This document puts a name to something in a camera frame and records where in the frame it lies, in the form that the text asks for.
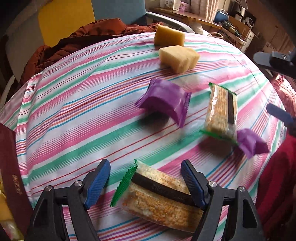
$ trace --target purple packaged snack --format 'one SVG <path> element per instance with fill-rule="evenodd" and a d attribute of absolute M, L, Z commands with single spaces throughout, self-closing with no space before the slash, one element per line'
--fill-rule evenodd
<path fill-rule="evenodd" d="M 185 92 L 178 85 L 167 80 L 153 78 L 146 93 L 137 100 L 136 106 L 164 113 L 182 128 L 190 97 L 191 93 Z"/>
<path fill-rule="evenodd" d="M 248 128 L 237 131 L 237 142 L 248 159 L 256 154 L 269 153 L 267 143 Z"/>

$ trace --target curtain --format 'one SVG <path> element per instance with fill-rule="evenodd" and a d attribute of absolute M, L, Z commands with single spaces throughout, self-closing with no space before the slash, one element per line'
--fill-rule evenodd
<path fill-rule="evenodd" d="M 212 22 L 220 0 L 191 0 L 191 11 Z"/>

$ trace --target metal screw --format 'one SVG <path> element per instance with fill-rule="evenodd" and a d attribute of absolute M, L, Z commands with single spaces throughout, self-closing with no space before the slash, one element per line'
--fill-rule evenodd
<path fill-rule="evenodd" d="M 75 185 L 76 187 L 80 187 L 80 186 L 82 185 L 82 181 L 76 181 L 76 182 L 74 183 L 74 185 Z"/>
<path fill-rule="evenodd" d="M 209 185 L 210 185 L 212 188 L 214 188 L 214 187 L 217 186 L 217 183 L 216 183 L 216 182 L 213 182 L 213 181 L 210 181 L 210 182 L 209 182 Z"/>
<path fill-rule="evenodd" d="M 245 187 L 239 187 L 239 191 L 240 192 L 245 192 L 246 191 L 246 188 Z"/>
<path fill-rule="evenodd" d="M 47 191 L 47 192 L 49 192 L 50 190 L 52 190 L 52 186 L 50 186 L 50 185 L 49 186 L 46 186 L 44 190 Z"/>

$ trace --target pink cloth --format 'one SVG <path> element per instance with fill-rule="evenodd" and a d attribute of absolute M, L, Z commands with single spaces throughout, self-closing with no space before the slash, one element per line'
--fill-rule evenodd
<path fill-rule="evenodd" d="M 292 117 L 296 117 L 296 92 L 291 84 L 280 74 L 271 80 L 271 84 L 283 102 L 286 111 Z"/>

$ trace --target striped tablecloth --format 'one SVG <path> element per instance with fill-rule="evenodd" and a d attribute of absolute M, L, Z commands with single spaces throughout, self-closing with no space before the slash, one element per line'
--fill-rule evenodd
<path fill-rule="evenodd" d="M 34 206 L 45 186 L 67 187 L 82 180 L 101 159 L 111 162 L 105 193 L 89 210 L 101 240 L 189 240 L 189 234 L 153 224 L 110 207 L 114 190 L 136 158 L 180 177 L 189 159 L 208 180 L 236 189 L 244 185 L 255 200 L 264 166 L 285 138 L 281 122 L 267 114 L 268 102 L 283 105 L 271 84 L 242 52 L 223 40 L 186 34 L 186 47 L 201 54 L 197 66 L 174 74 L 162 66 L 154 33 L 130 35 L 84 48 L 35 75 L 5 105 L 1 123 L 16 131 L 22 180 Z M 185 126 L 134 106 L 153 77 L 192 92 Z M 270 154 L 247 159 L 227 142 L 203 136 L 209 82 L 238 94 L 238 128 L 251 128 Z M 223 208 L 215 240 L 222 236 Z M 68 207 L 65 221 L 76 240 Z"/>

